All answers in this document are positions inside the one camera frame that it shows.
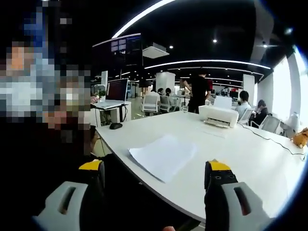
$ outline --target white chair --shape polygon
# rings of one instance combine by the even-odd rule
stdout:
[[[250,125],[255,124],[259,129],[276,133],[277,128],[280,125],[280,119],[267,115],[260,125],[251,121]]]
[[[158,112],[158,97],[155,95],[145,95],[141,105],[142,112],[157,113]]]
[[[169,103],[169,97],[168,96],[160,96],[160,105],[159,110],[163,112],[169,112],[171,108],[171,105]]]
[[[244,114],[242,115],[241,118],[239,118],[239,121],[237,121],[239,124],[245,124],[248,125],[248,120],[252,114],[252,112],[254,111],[253,108],[246,108],[246,110],[244,111]]]

